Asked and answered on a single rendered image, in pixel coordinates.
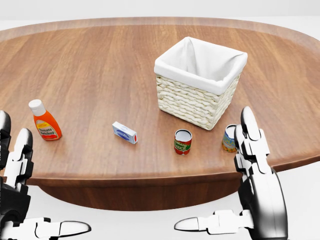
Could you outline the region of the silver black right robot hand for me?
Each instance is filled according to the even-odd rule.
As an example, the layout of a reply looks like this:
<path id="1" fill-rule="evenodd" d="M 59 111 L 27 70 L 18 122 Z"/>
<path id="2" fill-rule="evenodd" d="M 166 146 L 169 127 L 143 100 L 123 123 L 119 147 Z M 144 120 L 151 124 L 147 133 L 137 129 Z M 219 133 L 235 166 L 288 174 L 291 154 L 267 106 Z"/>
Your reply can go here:
<path id="1" fill-rule="evenodd" d="M 268 165 L 270 150 L 266 136 L 249 106 L 241 112 L 234 141 L 237 150 L 234 164 L 242 173 L 237 191 L 242 212 L 236 215 L 232 210 L 216 210 L 209 217 L 182 219 L 174 229 L 222 235 L 246 228 L 252 240 L 288 240 L 288 215 L 281 183 L 276 171 Z"/>

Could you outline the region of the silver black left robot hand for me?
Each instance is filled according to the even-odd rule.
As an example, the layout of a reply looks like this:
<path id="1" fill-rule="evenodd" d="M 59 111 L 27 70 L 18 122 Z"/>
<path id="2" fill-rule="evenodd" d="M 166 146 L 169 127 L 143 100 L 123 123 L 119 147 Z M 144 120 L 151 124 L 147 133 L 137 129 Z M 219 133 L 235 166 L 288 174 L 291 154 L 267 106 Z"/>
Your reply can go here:
<path id="1" fill-rule="evenodd" d="M 0 110 L 0 240 L 58 240 L 81 235 L 92 230 L 85 222 L 65 220 L 52 222 L 50 218 L 27 218 L 31 197 L 27 179 L 33 173 L 33 135 L 22 128 L 14 150 L 11 141 L 10 115 Z"/>

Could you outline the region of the orange ketchup bottle white cap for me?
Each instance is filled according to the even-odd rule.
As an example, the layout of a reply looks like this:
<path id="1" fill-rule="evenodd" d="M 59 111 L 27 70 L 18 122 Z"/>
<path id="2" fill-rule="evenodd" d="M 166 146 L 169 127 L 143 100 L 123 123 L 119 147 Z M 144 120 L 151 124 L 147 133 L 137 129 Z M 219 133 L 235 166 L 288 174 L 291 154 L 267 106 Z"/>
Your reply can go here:
<path id="1" fill-rule="evenodd" d="M 34 99 L 28 103 L 28 106 L 33 113 L 34 123 L 40 136 L 46 141 L 59 140 L 62 137 L 62 131 L 43 102 L 40 99 Z"/>

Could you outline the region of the woven basket white cloth liner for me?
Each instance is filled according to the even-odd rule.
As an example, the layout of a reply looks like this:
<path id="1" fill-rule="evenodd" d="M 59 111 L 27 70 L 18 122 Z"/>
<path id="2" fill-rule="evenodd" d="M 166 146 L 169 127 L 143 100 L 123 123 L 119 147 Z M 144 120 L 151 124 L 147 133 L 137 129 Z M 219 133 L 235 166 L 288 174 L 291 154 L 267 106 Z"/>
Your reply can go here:
<path id="1" fill-rule="evenodd" d="M 212 130 L 230 105 L 246 52 L 190 36 L 154 63 L 158 107 L 205 130 Z"/>

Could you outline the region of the blue yellow printed tin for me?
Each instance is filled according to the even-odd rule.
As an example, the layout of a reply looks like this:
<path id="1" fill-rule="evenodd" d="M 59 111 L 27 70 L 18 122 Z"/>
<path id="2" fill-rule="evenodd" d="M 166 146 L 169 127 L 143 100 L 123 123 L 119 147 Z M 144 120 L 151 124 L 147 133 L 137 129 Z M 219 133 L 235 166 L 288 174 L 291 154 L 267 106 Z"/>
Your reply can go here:
<path id="1" fill-rule="evenodd" d="M 229 152 L 235 152 L 236 151 L 236 145 L 235 145 L 235 129 L 236 124 L 230 124 L 225 128 L 224 135 L 222 138 L 222 148 Z"/>

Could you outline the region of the red tomato sauce tin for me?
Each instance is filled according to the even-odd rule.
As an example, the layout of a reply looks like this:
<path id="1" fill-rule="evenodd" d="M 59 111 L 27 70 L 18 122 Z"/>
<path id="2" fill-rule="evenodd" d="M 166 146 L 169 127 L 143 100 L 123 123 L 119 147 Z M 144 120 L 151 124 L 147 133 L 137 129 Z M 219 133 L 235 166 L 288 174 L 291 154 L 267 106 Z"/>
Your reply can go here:
<path id="1" fill-rule="evenodd" d="M 174 150 L 178 155 L 187 155 L 190 152 L 192 133 L 187 129 L 178 129 L 174 134 Z"/>

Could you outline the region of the small white blue box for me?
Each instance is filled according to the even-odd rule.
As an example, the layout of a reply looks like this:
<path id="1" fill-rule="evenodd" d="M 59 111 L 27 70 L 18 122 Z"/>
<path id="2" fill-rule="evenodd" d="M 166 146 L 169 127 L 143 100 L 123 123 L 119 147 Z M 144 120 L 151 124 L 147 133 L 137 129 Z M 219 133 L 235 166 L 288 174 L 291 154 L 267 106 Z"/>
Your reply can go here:
<path id="1" fill-rule="evenodd" d="M 113 133 L 118 137 L 130 142 L 131 144 L 136 144 L 138 142 L 137 132 L 126 127 L 125 125 L 115 121 L 112 124 Z"/>

